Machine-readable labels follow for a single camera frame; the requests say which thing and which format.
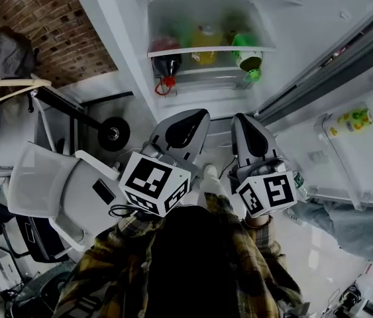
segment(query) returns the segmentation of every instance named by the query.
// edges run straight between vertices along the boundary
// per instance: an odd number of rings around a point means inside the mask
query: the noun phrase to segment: white chair
[[[8,209],[49,218],[58,234],[81,252],[85,232],[96,236],[117,222],[108,212],[112,205],[126,203],[119,174],[84,151],[64,156],[28,142],[11,174]]]

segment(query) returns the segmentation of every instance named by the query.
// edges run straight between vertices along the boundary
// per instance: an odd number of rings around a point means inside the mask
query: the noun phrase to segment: refrigerator
[[[373,0],[80,0],[122,84],[155,123],[188,109],[211,116],[207,144],[226,142],[236,113],[256,117],[306,180],[309,195],[373,206]],[[262,53],[261,77],[244,81],[225,40],[196,47],[199,25],[235,14]],[[175,39],[175,46],[159,46]],[[197,64],[193,55],[216,60]],[[180,54],[176,86],[155,93],[153,58]],[[329,135],[328,117],[368,110],[361,131]]]

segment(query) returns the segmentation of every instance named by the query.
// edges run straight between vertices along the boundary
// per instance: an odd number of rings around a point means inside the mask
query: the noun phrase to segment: yellow plaid shirt
[[[301,305],[300,290],[274,240],[272,219],[250,228],[233,214],[226,197],[205,196],[208,210],[231,232],[226,243],[234,254],[228,257],[236,275],[239,317],[277,318]],[[73,270],[54,317],[144,318],[152,245],[164,221],[129,217],[102,232]],[[127,305],[129,300],[135,305]]]

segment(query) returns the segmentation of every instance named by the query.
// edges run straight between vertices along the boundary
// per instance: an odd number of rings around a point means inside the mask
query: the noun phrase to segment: gray cloth
[[[345,251],[373,262],[373,208],[357,211],[352,205],[323,201],[298,202],[295,216],[332,235]]]
[[[9,27],[0,29],[0,78],[29,78],[34,69],[31,41]]]

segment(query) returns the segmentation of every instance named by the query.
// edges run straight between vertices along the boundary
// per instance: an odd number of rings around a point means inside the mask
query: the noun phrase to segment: person's hand
[[[246,212],[245,223],[249,227],[256,227],[257,228],[257,227],[263,226],[268,222],[268,220],[269,220],[268,215],[262,215],[261,217],[251,218],[249,213]]]

